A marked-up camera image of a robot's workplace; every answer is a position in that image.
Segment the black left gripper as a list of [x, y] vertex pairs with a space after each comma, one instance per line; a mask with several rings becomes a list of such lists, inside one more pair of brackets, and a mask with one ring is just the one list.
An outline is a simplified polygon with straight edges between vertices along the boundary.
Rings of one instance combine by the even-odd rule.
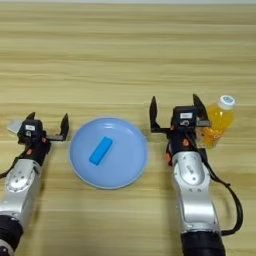
[[[35, 112], [30, 113], [25, 120], [34, 120]], [[18, 143], [24, 144], [25, 149], [19, 155], [19, 159], [28, 159], [42, 165], [46, 155], [49, 153], [52, 141], [65, 141], [69, 131], [69, 118], [65, 114], [61, 125], [60, 135], [42, 135], [40, 137], [18, 136]]]

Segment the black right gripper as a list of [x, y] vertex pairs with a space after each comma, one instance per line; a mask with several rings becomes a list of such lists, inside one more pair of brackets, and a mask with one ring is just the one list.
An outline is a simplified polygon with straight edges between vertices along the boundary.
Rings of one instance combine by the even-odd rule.
[[196, 145], [196, 129], [201, 127], [209, 127], [206, 108], [197, 94], [193, 95], [194, 106], [197, 108], [198, 117], [204, 121], [196, 121], [190, 123], [185, 121], [172, 121], [169, 128], [161, 127], [157, 121], [157, 102], [156, 97], [153, 96], [149, 108], [150, 129], [152, 133], [163, 133], [166, 135], [168, 143], [166, 147], [166, 154], [173, 157], [179, 152], [198, 151]]

